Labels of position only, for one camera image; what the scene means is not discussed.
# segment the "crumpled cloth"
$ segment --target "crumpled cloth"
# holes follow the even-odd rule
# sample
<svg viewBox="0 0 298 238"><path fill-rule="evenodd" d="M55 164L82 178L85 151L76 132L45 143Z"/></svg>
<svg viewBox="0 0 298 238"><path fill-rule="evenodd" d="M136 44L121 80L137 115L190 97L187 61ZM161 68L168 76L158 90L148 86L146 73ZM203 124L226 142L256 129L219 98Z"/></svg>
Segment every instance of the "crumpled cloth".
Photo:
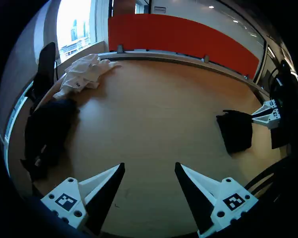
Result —
<svg viewBox="0 0 298 238"><path fill-rule="evenodd" d="M66 76L62 82L60 91L54 94L54 98L64 98L69 92L80 92L83 88L97 88L99 76L117 66L118 62L108 59L100 60L98 54L90 54L72 63L65 69Z"/></svg>

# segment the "black cloth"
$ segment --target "black cloth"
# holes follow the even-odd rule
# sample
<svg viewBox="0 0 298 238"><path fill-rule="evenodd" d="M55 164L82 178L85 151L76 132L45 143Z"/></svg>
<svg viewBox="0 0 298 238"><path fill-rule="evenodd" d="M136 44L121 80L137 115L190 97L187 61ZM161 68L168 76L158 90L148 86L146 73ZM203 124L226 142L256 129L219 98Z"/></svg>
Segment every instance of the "black cloth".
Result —
<svg viewBox="0 0 298 238"><path fill-rule="evenodd" d="M45 177L47 167L57 163L76 111L76 102L64 99L48 102L29 116L24 133L25 161L21 162L32 180Z"/></svg>
<svg viewBox="0 0 298 238"><path fill-rule="evenodd" d="M218 115L226 150L229 154L246 150L252 146L252 116L240 111L223 110L224 115Z"/></svg>

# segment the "black office chair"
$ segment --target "black office chair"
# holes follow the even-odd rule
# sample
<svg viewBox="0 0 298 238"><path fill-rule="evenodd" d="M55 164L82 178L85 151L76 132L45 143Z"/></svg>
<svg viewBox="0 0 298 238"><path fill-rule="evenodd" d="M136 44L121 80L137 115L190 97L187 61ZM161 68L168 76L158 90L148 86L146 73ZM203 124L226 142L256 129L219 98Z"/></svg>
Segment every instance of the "black office chair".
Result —
<svg viewBox="0 0 298 238"><path fill-rule="evenodd" d="M30 109L30 114L34 112L39 102L54 84L55 55L56 46L54 42L47 44L40 52L38 70L34 76L33 85L25 94L26 97L29 97L34 102ZM58 80L57 63L56 79Z"/></svg>

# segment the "building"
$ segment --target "building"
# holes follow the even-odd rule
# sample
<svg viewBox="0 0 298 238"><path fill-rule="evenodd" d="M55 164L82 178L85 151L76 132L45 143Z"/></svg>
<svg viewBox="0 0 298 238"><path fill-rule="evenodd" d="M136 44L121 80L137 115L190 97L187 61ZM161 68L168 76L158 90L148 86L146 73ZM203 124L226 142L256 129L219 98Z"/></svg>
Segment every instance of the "building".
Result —
<svg viewBox="0 0 298 238"><path fill-rule="evenodd" d="M76 54L77 52L85 49L90 44L91 44L90 38L83 37L83 38L74 40L70 45L63 46L59 50L61 62L68 59L71 55Z"/></svg>
<svg viewBox="0 0 298 238"><path fill-rule="evenodd" d="M71 29L71 40L77 40L77 20L75 19L73 22L73 27Z"/></svg>

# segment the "sky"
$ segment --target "sky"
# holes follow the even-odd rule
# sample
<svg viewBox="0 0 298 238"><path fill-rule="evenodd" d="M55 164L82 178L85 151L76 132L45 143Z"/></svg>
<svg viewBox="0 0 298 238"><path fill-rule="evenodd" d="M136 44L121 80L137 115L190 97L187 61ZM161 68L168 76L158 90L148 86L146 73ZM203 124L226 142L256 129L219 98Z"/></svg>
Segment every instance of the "sky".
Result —
<svg viewBox="0 0 298 238"><path fill-rule="evenodd" d="M71 28L77 19L77 25L82 22L89 22L89 12L91 10L91 0L62 0L58 9L56 33L58 48L70 44Z"/></svg>

